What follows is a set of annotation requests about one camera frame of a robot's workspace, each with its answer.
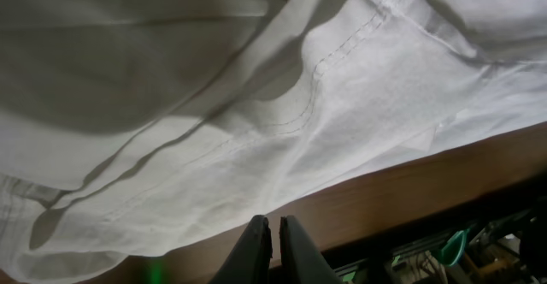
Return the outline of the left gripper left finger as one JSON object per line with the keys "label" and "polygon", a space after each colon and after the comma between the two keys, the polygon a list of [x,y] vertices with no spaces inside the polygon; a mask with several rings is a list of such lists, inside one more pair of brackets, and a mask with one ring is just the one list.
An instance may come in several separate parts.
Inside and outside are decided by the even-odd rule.
{"label": "left gripper left finger", "polygon": [[209,284],[265,284],[273,247],[269,221],[253,216]]}

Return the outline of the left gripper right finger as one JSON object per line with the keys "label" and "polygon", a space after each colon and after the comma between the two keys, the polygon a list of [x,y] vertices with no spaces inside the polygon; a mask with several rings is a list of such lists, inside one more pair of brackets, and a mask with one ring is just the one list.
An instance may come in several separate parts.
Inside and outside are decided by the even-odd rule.
{"label": "left gripper right finger", "polygon": [[295,216],[283,216],[280,254],[286,283],[343,284]]}

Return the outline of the white t-shirt with logo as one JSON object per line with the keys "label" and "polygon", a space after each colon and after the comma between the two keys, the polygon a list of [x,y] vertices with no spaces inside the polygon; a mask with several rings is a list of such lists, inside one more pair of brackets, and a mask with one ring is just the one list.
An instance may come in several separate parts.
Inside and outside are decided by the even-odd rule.
{"label": "white t-shirt with logo", "polygon": [[1,0],[1,268],[74,283],[546,119],[546,0]]}

